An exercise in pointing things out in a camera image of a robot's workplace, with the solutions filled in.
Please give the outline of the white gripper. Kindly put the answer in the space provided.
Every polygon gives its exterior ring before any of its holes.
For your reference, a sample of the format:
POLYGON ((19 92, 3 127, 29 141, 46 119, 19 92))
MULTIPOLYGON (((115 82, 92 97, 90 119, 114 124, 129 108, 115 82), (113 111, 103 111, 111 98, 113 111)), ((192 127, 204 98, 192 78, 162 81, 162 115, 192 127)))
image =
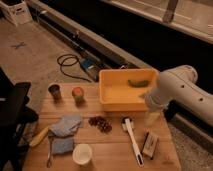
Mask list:
POLYGON ((145 94, 145 103, 148 107, 148 114, 145 119, 146 126, 152 126, 155 121, 160 117, 163 110, 167 108, 168 104, 160 101, 153 95, 152 91, 145 94))

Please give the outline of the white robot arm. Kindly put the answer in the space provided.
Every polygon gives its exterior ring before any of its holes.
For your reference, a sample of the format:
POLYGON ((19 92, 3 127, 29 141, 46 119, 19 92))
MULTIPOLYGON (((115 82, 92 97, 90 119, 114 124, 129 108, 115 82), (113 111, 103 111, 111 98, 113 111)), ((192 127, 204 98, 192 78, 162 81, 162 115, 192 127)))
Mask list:
POLYGON ((151 112, 155 112, 165 109, 174 100, 213 126, 213 94, 198 87, 197 79, 197 71, 190 65, 164 70, 144 95, 145 103, 151 112))

